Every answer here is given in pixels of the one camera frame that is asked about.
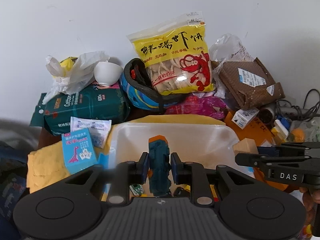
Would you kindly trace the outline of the wooden cube block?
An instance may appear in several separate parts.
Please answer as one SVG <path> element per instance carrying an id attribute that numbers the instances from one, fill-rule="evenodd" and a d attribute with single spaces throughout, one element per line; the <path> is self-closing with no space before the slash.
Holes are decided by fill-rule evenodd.
<path id="1" fill-rule="evenodd" d="M 233 145 L 235 155 L 239 153 L 258 154 L 258 149 L 253 139 L 245 138 Z"/>

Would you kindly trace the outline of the black toy car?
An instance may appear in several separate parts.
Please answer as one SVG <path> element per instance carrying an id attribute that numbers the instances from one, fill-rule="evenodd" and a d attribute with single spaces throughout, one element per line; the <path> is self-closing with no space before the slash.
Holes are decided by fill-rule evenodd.
<path id="1" fill-rule="evenodd" d="M 180 198 L 180 197 L 190 198 L 190 191 L 188 189 L 185 189 L 179 186 L 175 189 L 173 196 L 176 198 Z"/>

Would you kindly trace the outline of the teal toy robot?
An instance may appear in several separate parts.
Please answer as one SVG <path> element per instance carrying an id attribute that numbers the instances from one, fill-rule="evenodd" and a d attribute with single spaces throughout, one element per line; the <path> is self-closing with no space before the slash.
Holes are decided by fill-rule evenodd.
<path id="1" fill-rule="evenodd" d="M 154 197 L 171 195 L 171 181 L 168 176 L 171 170 L 169 163 L 170 150 L 167 139 L 157 135 L 149 139 L 149 189 Z"/>

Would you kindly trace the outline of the white green toy car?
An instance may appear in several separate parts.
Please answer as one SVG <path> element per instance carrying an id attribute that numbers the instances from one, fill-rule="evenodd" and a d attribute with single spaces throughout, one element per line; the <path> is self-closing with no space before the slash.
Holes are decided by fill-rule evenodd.
<path id="1" fill-rule="evenodd" d="M 140 185 L 140 184 L 132 184 L 132 185 L 130 185 L 130 191 L 136 197 L 146 196 L 146 194 L 144 192 L 144 189 L 143 189 L 142 185 Z"/>

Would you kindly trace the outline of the yellow flat box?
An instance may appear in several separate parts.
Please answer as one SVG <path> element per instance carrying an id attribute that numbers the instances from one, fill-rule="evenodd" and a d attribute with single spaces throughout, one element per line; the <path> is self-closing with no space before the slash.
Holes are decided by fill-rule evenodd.
<path id="1" fill-rule="evenodd" d="M 285 128 L 285 126 L 281 123 L 280 120 L 274 121 L 271 133 L 273 134 L 273 139 L 276 145 L 280 145 L 284 142 L 287 142 L 289 131 Z"/>

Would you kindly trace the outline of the bag of green pieces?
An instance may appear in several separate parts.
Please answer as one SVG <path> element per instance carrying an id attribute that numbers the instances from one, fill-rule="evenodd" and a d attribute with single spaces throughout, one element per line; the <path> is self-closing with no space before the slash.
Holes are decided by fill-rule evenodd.
<path id="1" fill-rule="evenodd" d="M 319 121 L 293 121 L 289 135 L 289 142 L 319 142 Z"/>

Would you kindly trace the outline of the orange cardboard box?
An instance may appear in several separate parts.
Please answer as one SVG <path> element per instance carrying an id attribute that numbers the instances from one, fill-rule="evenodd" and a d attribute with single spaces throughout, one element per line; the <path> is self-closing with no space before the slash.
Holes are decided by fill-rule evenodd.
<path id="1" fill-rule="evenodd" d="M 276 145 L 273 139 L 273 134 L 258 117 L 255 117 L 244 129 L 240 129 L 236 126 L 236 124 L 232 122 L 232 117 L 233 113 L 229 112 L 225 117 L 224 122 L 236 133 L 240 141 L 245 138 L 253 139 L 257 147 L 269 147 Z"/>

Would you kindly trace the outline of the dark tape roll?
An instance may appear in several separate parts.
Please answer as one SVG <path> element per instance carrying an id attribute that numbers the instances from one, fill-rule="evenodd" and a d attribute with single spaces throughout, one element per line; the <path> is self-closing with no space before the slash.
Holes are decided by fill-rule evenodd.
<path id="1" fill-rule="evenodd" d="M 276 107 L 275 107 L 275 104 L 273 103 L 262 107 L 259 113 L 257 114 L 257 117 L 265 125 L 272 124 L 275 120 L 275 116 L 276 116 Z"/>

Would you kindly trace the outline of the white plastic bin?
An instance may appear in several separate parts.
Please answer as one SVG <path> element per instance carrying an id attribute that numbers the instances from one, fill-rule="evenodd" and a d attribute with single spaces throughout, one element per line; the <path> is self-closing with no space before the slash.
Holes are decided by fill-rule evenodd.
<path id="1" fill-rule="evenodd" d="M 149 139 L 166 138 L 170 152 L 178 153 L 181 161 L 201 163 L 205 168 L 227 165 L 248 176 L 253 169 L 235 163 L 233 145 L 239 142 L 236 133 L 225 125 L 123 123 L 112 129 L 109 139 L 109 161 L 115 165 L 138 161 L 149 150 Z"/>

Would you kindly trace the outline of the light blue card box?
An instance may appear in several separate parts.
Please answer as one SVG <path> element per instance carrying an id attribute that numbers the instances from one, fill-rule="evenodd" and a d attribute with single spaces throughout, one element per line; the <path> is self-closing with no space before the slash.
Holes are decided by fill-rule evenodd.
<path id="1" fill-rule="evenodd" d="M 89 129 L 84 128 L 61 135 L 65 167 L 75 174 L 97 164 Z"/>

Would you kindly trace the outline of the small white medicine box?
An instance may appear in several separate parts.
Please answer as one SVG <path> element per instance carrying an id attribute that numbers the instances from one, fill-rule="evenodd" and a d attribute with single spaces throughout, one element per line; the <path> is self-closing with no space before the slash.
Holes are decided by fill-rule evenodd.
<path id="1" fill-rule="evenodd" d="M 244 129 L 259 113 L 259 109 L 238 110 L 232 117 L 232 122 L 240 129 Z"/>

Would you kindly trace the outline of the white wipe sachets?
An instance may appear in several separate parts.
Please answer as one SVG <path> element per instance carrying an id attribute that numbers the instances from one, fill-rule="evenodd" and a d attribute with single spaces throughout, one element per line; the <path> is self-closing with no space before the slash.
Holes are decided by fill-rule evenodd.
<path id="1" fill-rule="evenodd" d="M 104 148 L 109 132 L 111 131 L 112 120 L 93 120 L 71 116 L 71 132 L 87 128 L 89 130 L 93 146 Z"/>

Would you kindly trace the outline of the brown padded envelope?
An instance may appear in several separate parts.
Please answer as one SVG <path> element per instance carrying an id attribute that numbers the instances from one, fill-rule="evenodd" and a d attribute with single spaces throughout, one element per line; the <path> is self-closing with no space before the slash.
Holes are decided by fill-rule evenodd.
<path id="1" fill-rule="evenodd" d="M 227 89 L 227 103 L 234 110 L 259 108 L 285 98 L 281 83 L 273 79 L 257 58 L 222 63 L 219 79 Z"/>

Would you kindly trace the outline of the yellow cloth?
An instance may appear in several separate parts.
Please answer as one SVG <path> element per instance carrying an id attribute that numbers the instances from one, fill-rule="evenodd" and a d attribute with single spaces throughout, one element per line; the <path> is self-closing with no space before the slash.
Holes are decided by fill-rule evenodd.
<path id="1" fill-rule="evenodd" d="M 201 125 L 224 125 L 223 121 L 196 114 L 179 115 L 148 115 L 135 119 L 132 123 L 156 123 L 156 124 L 201 124 Z M 61 138 L 55 142 L 50 140 L 51 145 L 39 148 L 28 154 L 27 188 L 34 193 L 44 187 L 52 185 L 70 176 L 65 167 L 62 153 Z"/>

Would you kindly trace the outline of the dark green cotton pack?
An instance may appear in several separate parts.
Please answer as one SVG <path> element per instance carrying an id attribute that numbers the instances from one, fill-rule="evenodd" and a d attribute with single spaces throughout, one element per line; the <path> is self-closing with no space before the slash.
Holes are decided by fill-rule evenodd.
<path id="1" fill-rule="evenodd" d="M 39 102 L 30 121 L 32 127 L 42 127 L 54 136 L 70 131 L 71 117 L 111 120 L 112 124 L 125 121 L 130 108 L 121 88 L 102 87 L 92 83 L 72 95 L 58 94 L 46 104 Z"/>

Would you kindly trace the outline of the pink plastic bag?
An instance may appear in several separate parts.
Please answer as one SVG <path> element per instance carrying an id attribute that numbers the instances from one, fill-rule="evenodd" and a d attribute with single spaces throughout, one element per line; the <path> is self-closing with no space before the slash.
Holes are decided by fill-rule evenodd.
<path id="1" fill-rule="evenodd" d="M 165 114 L 197 114 L 223 120 L 228 113 L 226 104 L 213 95 L 199 97 L 190 94 L 185 100 L 167 108 Z"/>

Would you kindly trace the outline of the blue black helmet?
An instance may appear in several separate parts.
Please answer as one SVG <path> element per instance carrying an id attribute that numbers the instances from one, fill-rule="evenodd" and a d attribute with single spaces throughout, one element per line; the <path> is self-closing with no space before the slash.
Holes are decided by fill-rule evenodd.
<path id="1" fill-rule="evenodd" d="M 137 108 L 165 113 L 170 106 L 182 102 L 184 94 L 161 95 L 152 88 L 144 62 L 139 58 L 130 60 L 119 79 L 122 90 Z"/>

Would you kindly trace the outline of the white ceramic bowl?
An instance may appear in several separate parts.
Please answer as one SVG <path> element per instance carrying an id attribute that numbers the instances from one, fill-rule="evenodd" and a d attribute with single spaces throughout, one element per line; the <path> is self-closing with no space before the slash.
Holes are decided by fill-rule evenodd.
<path id="1" fill-rule="evenodd" d="M 120 78 L 123 68 L 112 62 L 99 62 L 94 68 L 94 78 L 100 85 L 112 86 Z"/>

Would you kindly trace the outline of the white plastic bag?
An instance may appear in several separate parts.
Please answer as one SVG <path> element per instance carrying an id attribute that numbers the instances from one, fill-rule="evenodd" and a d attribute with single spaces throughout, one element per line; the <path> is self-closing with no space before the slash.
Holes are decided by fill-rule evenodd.
<path id="1" fill-rule="evenodd" d="M 105 51 L 83 53 L 78 57 L 68 57 L 61 62 L 52 56 L 47 56 L 46 68 L 53 77 L 53 84 L 42 103 L 47 104 L 60 93 L 72 95 L 80 92 L 93 82 L 96 65 L 109 59 L 110 56 Z"/>

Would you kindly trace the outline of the clear plastic bag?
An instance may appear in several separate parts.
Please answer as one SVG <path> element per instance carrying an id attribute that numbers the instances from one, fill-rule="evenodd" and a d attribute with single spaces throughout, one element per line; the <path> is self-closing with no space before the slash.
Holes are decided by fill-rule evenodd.
<path id="1" fill-rule="evenodd" d="M 252 62 L 254 58 L 242 45 L 240 38 L 230 33 L 217 39 L 209 49 L 209 56 L 212 63 L 213 79 L 217 86 L 215 96 L 225 99 L 226 87 L 219 78 L 223 63 L 227 61 Z"/>

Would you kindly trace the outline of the yellow shrimp cracker bag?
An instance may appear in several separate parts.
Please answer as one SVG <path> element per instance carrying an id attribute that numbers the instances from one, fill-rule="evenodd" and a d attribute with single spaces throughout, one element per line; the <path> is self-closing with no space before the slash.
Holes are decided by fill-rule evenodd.
<path id="1" fill-rule="evenodd" d="M 211 92 L 212 65 L 200 11 L 128 35 L 159 94 Z"/>

